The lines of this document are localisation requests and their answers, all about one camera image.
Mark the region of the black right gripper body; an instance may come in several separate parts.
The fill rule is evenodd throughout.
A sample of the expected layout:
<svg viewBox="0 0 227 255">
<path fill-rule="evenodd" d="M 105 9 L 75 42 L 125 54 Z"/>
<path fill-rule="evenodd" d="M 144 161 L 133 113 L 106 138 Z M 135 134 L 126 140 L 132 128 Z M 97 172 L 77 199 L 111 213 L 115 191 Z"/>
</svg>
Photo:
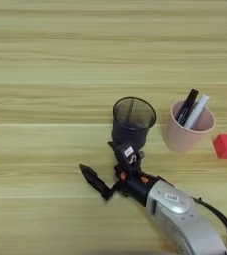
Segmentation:
<svg viewBox="0 0 227 255">
<path fill-rule="evenodd" d="M 114 169 L 118 182 L 112 188 L 107 188 L 102 193 L 102 198 L 108 201 L 116 192 L 120 192 L 145 207 L 150 191 L 161 181 L 161 177 L 146 174 L 140 167 L 133 167 L 127 171 L 118 164 Z"/>
</svg>

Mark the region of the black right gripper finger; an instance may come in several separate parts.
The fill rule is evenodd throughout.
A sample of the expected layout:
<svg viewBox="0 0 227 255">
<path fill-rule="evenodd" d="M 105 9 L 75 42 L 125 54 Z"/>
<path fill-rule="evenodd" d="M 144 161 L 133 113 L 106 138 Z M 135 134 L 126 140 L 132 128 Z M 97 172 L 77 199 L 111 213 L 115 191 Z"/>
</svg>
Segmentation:
<svg viewBox="0 0 227 255">
<path fill-rule="evenodd" d="M 79 169 L 86 182 L 96 190 L 104 200 L 109 200 L 112 196 L 111 190 L 98 178 L 97 174 L 89 167 L 80 164 Z"/>
<path fill-rule="evenodd" d="M 108 146 L 111 148 L 111 150 L 115 153 L 118 154 L 119 150 L 118 150 L 118 146 L 112 142 L 112 141 L 108 141 Z"/>
</svg>

